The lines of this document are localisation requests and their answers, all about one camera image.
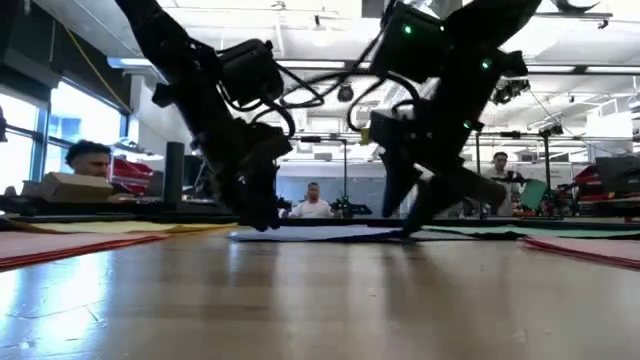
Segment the wooden tabletop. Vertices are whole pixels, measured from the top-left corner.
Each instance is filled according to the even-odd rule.
[[[0,273],[0,359],[640,359],[639,275],[512,242],[178,237]]]

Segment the workstation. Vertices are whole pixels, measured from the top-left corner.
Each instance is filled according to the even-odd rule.
[[[637,358],[637,5],[155,4],[0,5],[0,358]]]

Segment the ceiling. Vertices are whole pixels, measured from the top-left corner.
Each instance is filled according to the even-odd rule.
[[[141,57],[130,27],[114,0],[35,0],[62,23],[108,56]],[[363,3],[370,0],[159,0],[165,10],[194,38],[217,49],[233,46],[249,38],[271,40],[277,59],[349,60],[355,59],[379,29],[379,20],[362,18]],[[442,4],[467,0],[418,0],[414,5],[432,14],[442,12]],[[505,50],[523,50],[528,63],[640,65],[640,2],[604,0],[594,9],[612,13],[604,29],[601,19],[578,20],[535,17],[505,44]],[[540,13],[557,12],[544,0]],[[320,25],[314,21],[318,15]],[[319,71],[296,70],[303,79]],[[629,76],[532,76],[529,93],[507,105],[488,104],[482,121],[495,128],[525,129],[549,113],[564,113],[575,127],[585,121],[585,111],[615,97],[634,93]],[[354,79],[358,93],[373,82]],[[423,85],[426,92],[429,85]],[[370,104],[388,107],[405,94],[385,84],[367,99]],[[348,104],[327,98],[325,106],[306,114],[309,118],[332,118],[335,126],[344,117]]]

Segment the yellow mat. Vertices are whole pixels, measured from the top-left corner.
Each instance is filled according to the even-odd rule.
[[[122,234],[122,233],[164,233],[185,234],[199,231],[225,230],[235,228],[237,224],[156,224],[144,221],[83,222],[83,223],[48,223],[26,224],[12,222],[23,231],[47,234]]]

